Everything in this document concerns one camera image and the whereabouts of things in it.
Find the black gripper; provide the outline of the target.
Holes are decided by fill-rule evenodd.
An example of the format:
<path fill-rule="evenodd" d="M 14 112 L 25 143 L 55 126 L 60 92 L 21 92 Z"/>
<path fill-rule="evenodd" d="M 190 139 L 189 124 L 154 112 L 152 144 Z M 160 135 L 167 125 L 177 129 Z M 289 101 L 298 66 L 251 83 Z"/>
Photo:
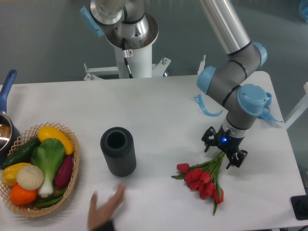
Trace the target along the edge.
<path fill-rule="evenodd" d="M 209 127 L 201 138 L 204 142 L 206 153 L 210 147 L 217 146 L 226 153 L 229 160 L 226 169 L 229 167 L 239 168 L 245 160 L 248 152 L 239 148 L 245 137 L 245 130 L 237 129 L 230 124 L 222 124 L 218 132 L 213 127 Z"/>

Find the dark sleeved forearm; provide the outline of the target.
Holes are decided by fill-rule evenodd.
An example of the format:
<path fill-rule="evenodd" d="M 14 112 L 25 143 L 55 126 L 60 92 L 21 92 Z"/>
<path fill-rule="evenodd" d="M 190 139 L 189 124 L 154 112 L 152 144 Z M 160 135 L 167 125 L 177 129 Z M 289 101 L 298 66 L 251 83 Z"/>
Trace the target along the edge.
<path fill-rule="evenodd" d="M 90 231 L 115 231 L 113 220 L 110 220 L 96 228 L 90 229 Z"/>

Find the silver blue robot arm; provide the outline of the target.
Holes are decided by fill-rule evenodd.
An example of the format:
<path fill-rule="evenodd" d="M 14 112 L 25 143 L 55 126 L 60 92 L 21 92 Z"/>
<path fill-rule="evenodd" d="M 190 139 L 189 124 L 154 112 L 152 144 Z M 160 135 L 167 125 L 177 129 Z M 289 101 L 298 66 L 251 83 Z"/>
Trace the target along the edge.
<path fill-rule="evenodd" d="M 223 67 L 208 66 L 198 75 L 198 88 L 227 110 L 220 129 L 209 128 L 202 140 L 206 148 L 223 151 L 230 166 L 240 167 L 247 151 L 239 146 L 267 101 L 260 86 L 245 80 L 264 64 L 267 52 L 250 40 L 230 1 L 200 3 L 229 58 Z M 154 76 L 152 44 L 158 25 L 142 0 L 92 0 L 80 14 L 93 34 L 106 36 L 114 47 L 120 78 Z"/>

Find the bare human hand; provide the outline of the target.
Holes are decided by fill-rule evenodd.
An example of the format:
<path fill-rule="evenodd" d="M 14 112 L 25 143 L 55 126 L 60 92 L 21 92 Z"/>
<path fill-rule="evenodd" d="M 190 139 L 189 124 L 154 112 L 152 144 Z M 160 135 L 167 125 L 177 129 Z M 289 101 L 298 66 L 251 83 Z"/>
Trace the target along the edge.
<path fill-rule="evenodd" d="M 109 198 L 109 200 L 101 205 L 97 206 L 98 194 L 94 192 L 90 200 L 90 208 L 88 212 L 88 230 L 96 228 L 110 220 L 115 210 L 122 204 L 125 198 L 126 186 L 124 183 L 119 184 L 116 193 Z"/>

